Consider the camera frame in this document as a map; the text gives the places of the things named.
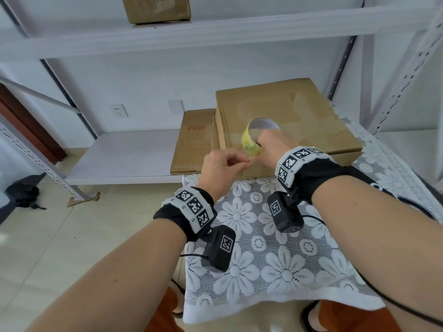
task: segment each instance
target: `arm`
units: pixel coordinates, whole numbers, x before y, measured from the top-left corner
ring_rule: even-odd
[[[247,167],[248,158],[234,149],[214,151],[205,157],[198,187],[217,201]],[[144,331],[185,244],[185,232],[176,223],[151,221],[97,262],[27,331]]]
[[[280,130],[265,130],[257,157],[271,168],[298,144]],[[312,202],[346,257],[390,298],[443,319],[443,227],[391,196],[350,176],[332,178]],[[435,325],[387,304],[404,331]]]

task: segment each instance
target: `brown door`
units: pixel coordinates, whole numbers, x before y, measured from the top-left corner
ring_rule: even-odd
[[[0,84],[0,114],[53,164],[67,156],[61,146],[3,84]]]

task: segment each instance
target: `tiled floor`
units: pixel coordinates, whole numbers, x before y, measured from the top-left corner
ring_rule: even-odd
[[[76,158],[63,162],[71,167]],[[87,186],[100,191],[97,202],[66,208],[69,193],[46,177],[39,185],[43,210],[16,209],[0,226],[0,331],[20,332],[92,265],[151,219],[180,184]],[[185,284],[180,258],[174,279]],[[185,331],[302,331],[298,320],[306,302],[259,303]]]

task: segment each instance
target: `white shelf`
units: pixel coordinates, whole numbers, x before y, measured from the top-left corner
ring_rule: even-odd
[[[439,9],[438,6],[376,6],[29,38],[2,42],[0,61],[415,32],[427,29]]]
[[[386,131],[377,133],[376,137],[425,181],[433,186],[437,183],[437,129]]]
[[[178,130],[106,133],[66,177],[71,185],[180,183],[171,176]]]

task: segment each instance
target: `hand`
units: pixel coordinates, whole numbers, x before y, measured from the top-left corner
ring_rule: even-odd
[[[196,187],[208,192],[216,203],[229,192],[236,175],[250,166],[249,157],[237,149],[214,150],[205,156]]]
[[[289,150],[296,148],[298,142],[281,129],[265,129],[257,138],[262,148],[260,155],[252,159],[252,164],[260,162],[275,170],[277,162]]]

